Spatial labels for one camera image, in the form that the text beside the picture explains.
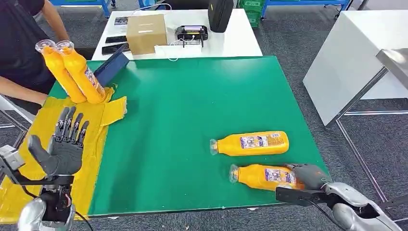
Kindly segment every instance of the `person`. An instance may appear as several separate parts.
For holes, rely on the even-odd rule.
[[[42,13],[59,40],[69,36],[49,0],[0,0],[0,94],[36,115],[55,77],[35,44],[49,39],[34,15]]]

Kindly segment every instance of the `hand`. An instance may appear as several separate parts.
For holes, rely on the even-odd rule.
[[[72,175],[81,169],[84,138],[89,122],[84,122],[78,134],[83,114],[78,114],[72,126],[75,110],[75,107],[63,109],[47,151],[42,148],[38,136],[31,135],[28,138],[28,150],[48,176]]]
[[[43,106],[47,98],[48,98],[47,94],[36,92],[34,101],[35,103],[38,103],[39,105]]]

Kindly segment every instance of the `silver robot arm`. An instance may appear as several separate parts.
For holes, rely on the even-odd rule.
[[[19,231],[69,231],[75,216],[75,206],[69,208],[66,221],[44,221],[46,202],[37,197],[27,203],[21,211],[17,227]]]
[[[71,230],[77,213],[71,198],[73,174],[82,166],[83,141],[89,124],[85,121],[80,129],[83,115],[79,113],[74,121],[75,110],[75,107],[64,108],[47,150],[43,149],[38,136],[28,138],[28,150],[46,174],[41,180],[30,180],[21,174],[19,168],[25,163],[15,148],[0,147],[0,169],[12,183],[21,185],[24,192],[33,197],[18,219],[20,231]],[[41,185],[39,195],[30,193],[26,185]]]
[[[315,166],[308,164],[290,164],[296,177],[304,183],[304,190],[283,187],[276,188],[276,199],[295,205],[314,205],[326,203],[332,210],[332,220],[345,231],[402,231],[383,210],[372,200],[348,184],[333,182],[330,177]]]
[[[333,216],[336,221],[348,231],[401,231],[383,210],[372,200],[369,200],[359,191],[348,184],[331,182],[324,185],[327,195],[335,194],[345,203],[336,203]],[[370,210],[371,216],[362,217],[357,214],[362,209]]]

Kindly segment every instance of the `orange bottle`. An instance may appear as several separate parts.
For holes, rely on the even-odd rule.
[[[105,99],[105,90],[87,66],[87,60],[74,49],[71,41],[60,41],[56,49],[61,54],[65,68],[71,74],[90,103],[101,103]]]
[[[229,179],[232,183],[238,181],[254,189],[275,191],[278,186],[290,189],[305,188],[304,184],[286,167],[264,165],[237,167],[231,165],[229,172]]]
[[[36,44],[36,50],[44,56],[45,65],[47,65],[72,102],[85,102],[87,98],[82,94],[71,75],[69,75],[61,55],[55,50],[55,42],[49,39],[41,40]]]
[[[210,140],[210,151],[213,155],[271,155],[282,154],[288,149],[289,139],[283,131],[232,134],[221,140]]]

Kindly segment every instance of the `yellow plastic sheet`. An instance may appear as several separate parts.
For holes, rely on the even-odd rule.
[[[84,140],[82,168],[74,176],[71,192],[76,210],[86,215],[92,200],[93,190],[101,163],[108,125],[120,120],[126,113],[126,97],[109,102],[114,93],[112,88],[105,88],[106,100],[100,104],[88,102],[76,105],[76,113],[82,112],[84,117],[79,127],[86,120],[89,121],[87,134]],[[25,165],[19,170],[31,180],[39,180],[45,176],[41,166],[34,160],[27,148],[27,138],[31,134],[38,135],[44,148],[48,146],[51,135],[54,133],[55,123],[64,107],[74,106],[69,99],[49,97],[40,109],[37,117],[29,129],[26,138],[19,148],[19,153]],[[27,189],[38,195],[40,186],[27,186]],[[14,185],[5,177],[0,185],[0,223],[16,223],[24,205],[32,198],[24,193],[20,185]]]

